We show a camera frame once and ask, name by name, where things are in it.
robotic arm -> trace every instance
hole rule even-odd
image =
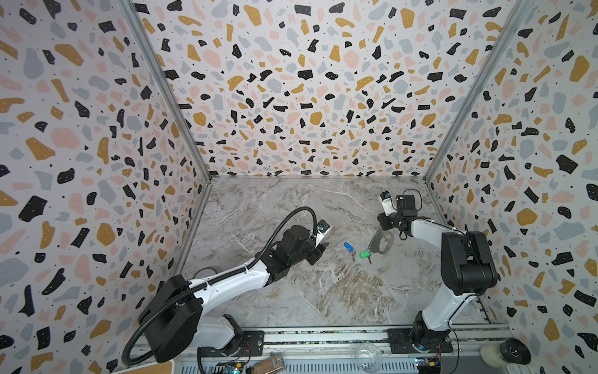
[[[313,233],[294,225],[284,231],[280,242],[273,242],[282,226],[300,211],[312,214]],[[326,221],[320,220],[316,224],[316,215],[311,208],[297,208],[281,222],[253,260],[202,279],[186,281],[182,275],[171,277],[139,316],[139,328],[123,349],[123,364],[138,364],[152,355],[157,362],[165,362],[191,343],[221,349],[226,355],[234,354],[241,344],[243,331],[233,317],[202,315],[238,295],[280,280],[293,265],[303,260],[314,265],[328,245],[322,240],[329,231],[330,225]],[[131,349],[143,334],[151,351],[131,358]]]
[[[449,335],[451,320],[469,301],[496,285],[488,241],[484,233],[463,232],[419,217],[414,195],[398,195],[396,209],[388,191],[380,194],[379,201],[384,209],[378,215],[383,230],[397,228],[440,254],[443,284],[430,305],[417,314],[410,335],[416,349],[432,348]]]

back wall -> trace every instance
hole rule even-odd
[[[212,175],[419,175],[514,1],[136,9]]]

black mounting plate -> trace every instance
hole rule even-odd
[[[245,344],[245,342],[249,344],[251,350],[247,349],[247,344]],[[244,331],[243,337],[241,338],[241,347],[243,348],[241,357],[261,356],[264,349],[264,332],[261,330]],[[234,359],[239,355],[239,350],[237,350],[237,352],[235,352],[232,356],[226,356],[220,349],[202,347],[200,354],[202,357],[225,357]]]
[[[388,342],[390,343],[390,351],[392,354],[420,353],[411,345],[411,339],[409,338],[411,329],[388,329],[386,331],[388,332]],[[426,344],[426,342],[423,343],[424,346],[432,347],[429,353],[438,353],[438,341],[430,341],[428,344]],[[441,340],[440,350],[443,353],[451,353],[453,352],[453,345],[450,342]]]

terrazzo wallpaper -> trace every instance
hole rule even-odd
[[[118,367],[199,203],[112,3],[0,2],[1,373]]]
[[[538,1],[432,186],[446,218],[484,231],[486,294],[535,373],[598,366],[598,1]]]
[[[134,0],[212,175],[420,175],[515,0]]]

marble floor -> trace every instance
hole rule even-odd
[[[359,255],[353,262],[343,246],[365,251],[379,227],[378,195],[406,188],[421,192],[420,215],[438,220],[421,179],[214,179],[183,275],[190,279],[204,267],[223,271],[249,260],[288,212],[307,205],[332,226],[322,258],[314,266],[295,265],[280,281],[209,315],[231,314],[243,327],[411,324],[440,287],[440,254],[419,247],[417,239],[400,240],[397,230],[383,232],[382,253],[373,253],[371,264]],[[419,206],[417,193],[409,193]],[[287,228],[292,224],[311,227],[312,219],[302,212]],[[206,269],[198,277],[211,274]],[[485,323],[479,308],[471,302],[454,323]]]

